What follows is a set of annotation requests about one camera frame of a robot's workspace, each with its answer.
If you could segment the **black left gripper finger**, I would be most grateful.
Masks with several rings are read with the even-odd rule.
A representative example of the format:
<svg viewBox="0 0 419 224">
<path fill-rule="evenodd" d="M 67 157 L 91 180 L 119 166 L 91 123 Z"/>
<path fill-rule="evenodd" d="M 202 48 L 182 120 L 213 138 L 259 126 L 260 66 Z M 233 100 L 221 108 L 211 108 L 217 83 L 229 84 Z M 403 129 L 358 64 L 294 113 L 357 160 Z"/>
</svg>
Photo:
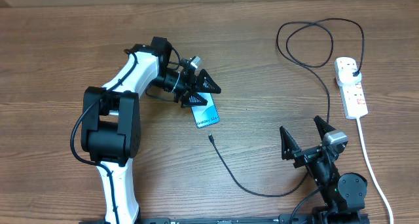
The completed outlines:
<svg viewBox="0 0 419 224">
<path fill-rule="evenodd" d="M 195 90 L 203 93 L 221 93 L 221 88 L 215 83 L 205 69 L 202 69 L 196 77 Z"/>
<path fill-rule="evenodd" d="M 187 94 L 181 97 L 181 107 L 194 107 L 194 106 L 205 106 L 208 101 L 204 99 L 197 92 L 188 92 Z"/>
</svg>

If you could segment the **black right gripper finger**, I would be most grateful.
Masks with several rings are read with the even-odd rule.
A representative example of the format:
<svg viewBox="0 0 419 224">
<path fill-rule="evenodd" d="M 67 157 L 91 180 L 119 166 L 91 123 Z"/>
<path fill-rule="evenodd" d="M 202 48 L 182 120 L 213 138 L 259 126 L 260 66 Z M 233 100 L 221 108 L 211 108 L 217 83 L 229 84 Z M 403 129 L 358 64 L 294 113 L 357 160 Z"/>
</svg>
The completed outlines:
<svg viewBox="0 0 419 224">
<path fill-rule="evenodd" d="M 329 133 L 335 130 L 334 127 L 332 127 L 328 122 L 323 120 L 319 115 L 314 117 L 314 122 L 316 124 L 319 136 L 322 140 L 324 138 L 328 138 L 330 136 Z"/>
<path fill-rule="evenodd" d="M 301 152 L 301 148 L 297 145 L 296 141 L 284 126 L 280 127 L 280 136 L 282 142 L 282 159 L 293 159 L 295 153 Z"/>
</svg>

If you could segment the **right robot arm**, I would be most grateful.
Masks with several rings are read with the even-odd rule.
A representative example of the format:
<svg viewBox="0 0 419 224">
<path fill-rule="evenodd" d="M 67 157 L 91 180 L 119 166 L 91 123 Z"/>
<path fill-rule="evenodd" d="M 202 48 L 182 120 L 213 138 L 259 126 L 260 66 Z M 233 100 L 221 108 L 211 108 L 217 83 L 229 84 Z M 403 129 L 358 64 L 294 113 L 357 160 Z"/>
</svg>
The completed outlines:
<svg viewBox="0 0 419 224">
<path fill-rule="evenodd" d="M 280 223 L 368 223 L 365 208 L 367 180 L 360 174 L 339 174 L 335 161 L 345 150 L 347 135 L 324 121 L 314 118 L 321 142 L 302 150 L 291 134 L 280 127 L 282 159 L 293 160 L 295 168 L 305 167 L 317 189 L 300 201 L 291 214 L 279 215 Z M 298 214 L 299 208 L 311 197 L 320 194 L 323 206 L 312 208 L 309 214 Z"/>
</svg>

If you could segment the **Samsung Galaxy smartphone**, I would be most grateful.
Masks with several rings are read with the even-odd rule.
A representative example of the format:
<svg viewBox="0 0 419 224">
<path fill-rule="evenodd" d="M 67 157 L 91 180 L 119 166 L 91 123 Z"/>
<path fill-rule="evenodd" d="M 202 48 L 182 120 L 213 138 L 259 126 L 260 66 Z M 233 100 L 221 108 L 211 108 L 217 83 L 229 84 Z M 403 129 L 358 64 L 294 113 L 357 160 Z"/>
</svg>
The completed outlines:
<svg viewBox="0 0 419 224">
<path fill-rule="evenodd" d="M 191 108 L 196 126 L 203 128 L 220 121 L 219 114 L 210 93 L 199 93 L 207 101 L 205 106 L 193 106 Z"/>
</svg>

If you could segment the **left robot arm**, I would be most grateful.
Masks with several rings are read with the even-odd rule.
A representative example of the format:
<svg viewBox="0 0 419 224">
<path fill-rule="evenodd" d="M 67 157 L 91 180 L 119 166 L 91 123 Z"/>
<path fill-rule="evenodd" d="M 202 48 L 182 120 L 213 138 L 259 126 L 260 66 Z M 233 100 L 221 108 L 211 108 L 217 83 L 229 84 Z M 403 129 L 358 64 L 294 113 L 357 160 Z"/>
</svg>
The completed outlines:
<svg viewBox="0 0 419 224">
<path fill-rule="evenodd" d="M 102 223 L 141 223 L 133 178 L 133 159 L 141 141 L 139 99 L 151 86 L 173 94 L 182 108 L 205 106 L 204 93 L 221 93 L 221 88 L 204 69 L 200 59 L 170 60 L 176 50 L 163 37 L 151 44 L 136 44 L 125 50 L 128 61 L 121 71 L 101 87 L 84 92 L 82 114 L 72 135 L 81 131 L 82 150 L 89 160 L 76 159 L 95 166 L 101 176 L 106 201 Z"/>
</svg>

